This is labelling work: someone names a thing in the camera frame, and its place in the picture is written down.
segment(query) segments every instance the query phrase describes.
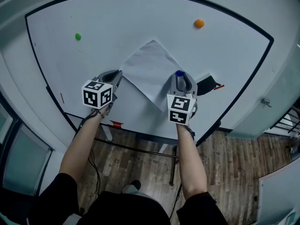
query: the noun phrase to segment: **white table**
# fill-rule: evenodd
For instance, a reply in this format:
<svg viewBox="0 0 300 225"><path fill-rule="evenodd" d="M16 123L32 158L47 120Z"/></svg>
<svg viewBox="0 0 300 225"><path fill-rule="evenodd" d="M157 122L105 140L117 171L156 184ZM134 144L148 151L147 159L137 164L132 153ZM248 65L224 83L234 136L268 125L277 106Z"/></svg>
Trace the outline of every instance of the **white table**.
<svg viewBox="0 0 300 225"><path fill-rule="evenodd" d="M196 19L205 26L194 27ZM273 38L247 19L206 0L57 0L26 15L37 62L63 113L84 118L81 86L119 69L135 51L158 41L196 82L210 73L225 86L198 97L190 126L200 139L228 112L261 66ZM76 41L75 34L82 39ZM103 124L177 139L175 124L122 79Z"/></svg>

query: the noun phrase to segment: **pants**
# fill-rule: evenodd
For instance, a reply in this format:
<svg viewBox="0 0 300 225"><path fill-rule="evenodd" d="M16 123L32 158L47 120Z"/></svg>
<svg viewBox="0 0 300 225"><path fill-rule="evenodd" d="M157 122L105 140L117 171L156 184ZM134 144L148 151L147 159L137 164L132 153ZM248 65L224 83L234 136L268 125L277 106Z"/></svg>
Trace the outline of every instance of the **pants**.
<svg viewBox="0 0 300 225"><path fill-rule="evenodd" d="M147 197L147 198L153 199L152 197L148 196L147 194L139 192L139 191L135 188L135 186L133 186L133 185L126 185L126 186L123 188L122 193L134 194L134 195L138 195L138 196L142 196L142 197Z"/></svg>

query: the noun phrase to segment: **green ball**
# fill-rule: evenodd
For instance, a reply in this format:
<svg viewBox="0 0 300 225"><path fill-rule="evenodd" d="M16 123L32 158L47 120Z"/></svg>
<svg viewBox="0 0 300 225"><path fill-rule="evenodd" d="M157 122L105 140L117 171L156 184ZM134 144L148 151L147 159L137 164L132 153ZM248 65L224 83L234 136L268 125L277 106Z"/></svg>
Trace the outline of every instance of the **green ball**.
<svg viewBox="0 0 300 225"><path fill-rule="evenodd" d="M79 41L79 40L81 39L81 35L80 35L80 33L76 33L76 34L75 34L75 38L76 38L76 40L78 40L78 41Z"/></svg>

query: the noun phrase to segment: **red tape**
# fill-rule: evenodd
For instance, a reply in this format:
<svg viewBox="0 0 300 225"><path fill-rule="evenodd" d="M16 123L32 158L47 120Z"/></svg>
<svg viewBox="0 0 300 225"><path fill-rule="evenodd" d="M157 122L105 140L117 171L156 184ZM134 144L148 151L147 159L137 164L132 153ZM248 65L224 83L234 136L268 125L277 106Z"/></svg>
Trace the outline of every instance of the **red tape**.
<svg viewBox="0 0 300 225"><path fill-rule="evenodd" d="M217 88L214 88L214 90L217 90L217 89L222 88L222 87L224 87L224 86L225 86L225 85L218 86Z"/></svg>
<svg viewBox="0 0 300 225"><path fill-rule="evenodd" d="M112 125L116 128L122 128L122 124L124 123L121 123L121 122L115 122L115 121L111 121L112 122Z"/></svg>

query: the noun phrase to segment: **person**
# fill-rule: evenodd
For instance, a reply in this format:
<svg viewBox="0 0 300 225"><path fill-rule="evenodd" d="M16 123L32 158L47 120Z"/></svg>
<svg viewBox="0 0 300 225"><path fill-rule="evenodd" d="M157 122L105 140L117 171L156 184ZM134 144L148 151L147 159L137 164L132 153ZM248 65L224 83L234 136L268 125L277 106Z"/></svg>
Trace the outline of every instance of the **person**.
<svg viewBox="0 0 300 225"><path fill-rule="evenodd" d="M79 130L63 157L59 174L31 208L28 225L61 225L78 211L77 183L105 111L106 107L100 113L95 111L97 115L86 120ZM184 206L177 211L180 224L227 224L207 191L205 169L191 134L182 125L176 124L176 127L180 178L186 199ZM163 207L139 193L139 187L139 182L135 181L121 194L102 192L77 224L171 224Z"/></svg>

